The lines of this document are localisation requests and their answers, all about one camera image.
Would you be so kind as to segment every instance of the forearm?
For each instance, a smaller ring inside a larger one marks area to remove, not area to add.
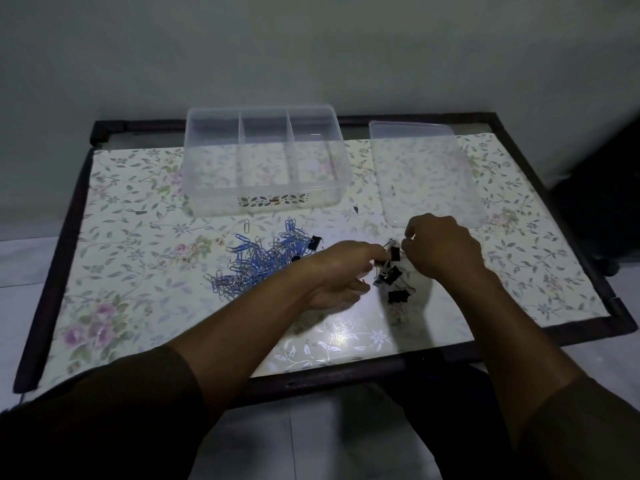
[[[213,424],[304,311],[312,277],[290,266],[173,339],[188,362]]]
[[[524,313],[491,271],[443,281],[469,324],[516,444],[533,412],[584,373]]]

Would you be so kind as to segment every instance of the clear plastic container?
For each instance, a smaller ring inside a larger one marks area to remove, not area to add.
[[[351,178],[330,105],[187,115],[182,188],[197,217],[332,205]]]
[[[486,224],[486,210],[453,130],[446,125],[371,121],[371,152],[385,219],[404,228],[412,216],[453,216]]]

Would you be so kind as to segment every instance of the floral tablecloth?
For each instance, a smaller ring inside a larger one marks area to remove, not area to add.
[[[493,134],[459,136],[489,215],[472,234],[494,270],[541,326],[606,316],[606,310],[539,197]],[[181,148],[97,151],[76,255],[36,394],[91,367],[158,346],[225,302],[205,273],[226,270],[244,219],[262,242],[287,218],[328,246],[341,239],[384,244],[403,230],[383,217],[368,140],[346,142],[354,182],[340,204],[197,219],[180,188]],[[414,214],[422,213],[413,209]],[[373,288],[337,313],[294,323],[254,376],[466,342],[452,298],[402,260],[417,293],[389,305]],[[372,282],[374,272],[366,279]]]

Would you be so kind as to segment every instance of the clear plastic lid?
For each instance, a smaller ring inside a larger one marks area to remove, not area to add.
[[[413,216],[453,216],[469,229],[486,223],[468,157],[453,130],[423,123],[369,123],[371,152],[387,222],[404,228]]]

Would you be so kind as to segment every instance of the pile of paper clips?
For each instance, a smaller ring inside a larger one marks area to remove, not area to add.
[[[402,276],[402,271],[398,266],[391,266],[393,261],[400,261],[400,248],[396,246],[396,242],[393,239],[389,239],[388,243],[384,246],[384,249],[388,249],[391,254],[389,261],[375,261],[378,267],[378,275],[376,276],[373,284],[380,287],[383,283],[390,287],[388,291],[389,303],[400,303],[404,311],[403,303],[406,303],[410,296],[414,295],[415,288],[409,286]]]
[[[249,232],[248,220],[244,222],[244,232]],[[236,234],[236,238],[241,244],[228,249],[234,254],[229,263],[232,274],[222,274],[222,271],[218,270],[215,276],[204,275],[211,283],[213,292],[229,301],[249,291],[293,261],[311,254],[322,240],[318,236],[309,237],[306,232],[296,227],[293,219],[286,220],[285,231],[274,238],[268,250],[262,247],[258,237],[255,242],[242,234]]]

